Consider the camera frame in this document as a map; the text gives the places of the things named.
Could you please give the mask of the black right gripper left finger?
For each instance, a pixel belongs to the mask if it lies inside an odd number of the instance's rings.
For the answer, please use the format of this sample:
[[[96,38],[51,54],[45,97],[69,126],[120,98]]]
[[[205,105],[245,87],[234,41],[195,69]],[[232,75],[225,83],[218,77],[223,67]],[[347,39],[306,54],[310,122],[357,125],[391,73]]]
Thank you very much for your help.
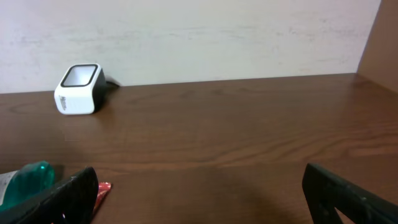
[[[90,223],[98,193],[94,168],[86,167],[53,187],[1,212],[1,223]]]

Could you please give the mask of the red snack bar wrapper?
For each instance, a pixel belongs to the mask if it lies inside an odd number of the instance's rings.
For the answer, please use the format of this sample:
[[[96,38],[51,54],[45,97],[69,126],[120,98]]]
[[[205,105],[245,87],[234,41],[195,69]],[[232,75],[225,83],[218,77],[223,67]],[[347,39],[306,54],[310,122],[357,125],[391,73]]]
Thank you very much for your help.
[[[98,184],[98,193],[96,197],[95,206],[93,209],[93,215],[97,213],[107,194],[110,192],[112,188],[112,183],[110,182],[100,182]]]

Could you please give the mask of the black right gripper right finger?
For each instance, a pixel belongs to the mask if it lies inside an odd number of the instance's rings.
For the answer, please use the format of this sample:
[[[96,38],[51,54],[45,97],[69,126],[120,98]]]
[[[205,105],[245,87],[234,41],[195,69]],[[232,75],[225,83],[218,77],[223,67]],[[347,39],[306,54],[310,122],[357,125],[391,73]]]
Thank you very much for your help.
[[[314,223],[341,223],[340,211],[354,223],[397,224],[397,205],[317,164],[307,164],[302,189]]]

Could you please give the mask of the teal mouthwash bottle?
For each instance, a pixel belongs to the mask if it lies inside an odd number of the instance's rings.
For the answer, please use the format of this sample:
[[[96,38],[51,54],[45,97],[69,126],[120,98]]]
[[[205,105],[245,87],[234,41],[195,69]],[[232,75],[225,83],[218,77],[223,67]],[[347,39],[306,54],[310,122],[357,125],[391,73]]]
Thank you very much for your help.
[[[1,174],[1,211],[31,198],[55,183],[55,170],[46,161]]]

